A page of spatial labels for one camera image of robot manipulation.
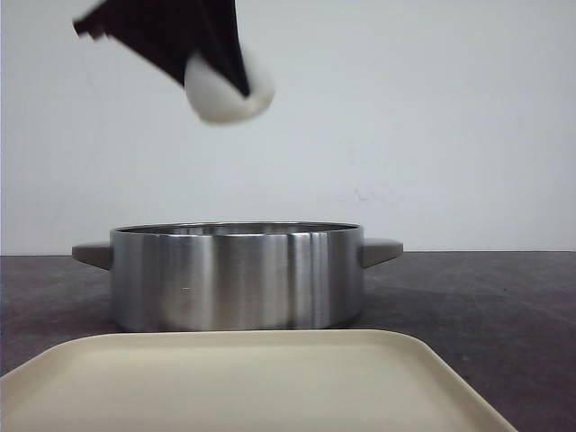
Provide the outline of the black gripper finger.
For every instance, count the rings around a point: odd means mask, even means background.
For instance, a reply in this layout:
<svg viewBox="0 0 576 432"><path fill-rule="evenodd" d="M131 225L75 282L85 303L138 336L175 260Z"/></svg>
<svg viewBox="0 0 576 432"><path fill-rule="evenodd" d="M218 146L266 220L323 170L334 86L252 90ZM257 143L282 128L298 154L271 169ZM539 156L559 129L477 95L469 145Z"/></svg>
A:
<svg viewBox="0 0 576 432"><path fill-rule="evenodd" d="M102 1L73 21L79 36L112 37L184 83L185 64L197 49L201 1Z"/></svg>
<svg viewBox="0 0 576 432"><path fill-rule="evenodd" d="M239 44L236 5L233 0L198 2L201 52L209 63L239 90L250 95L248 76Z"/></svg>

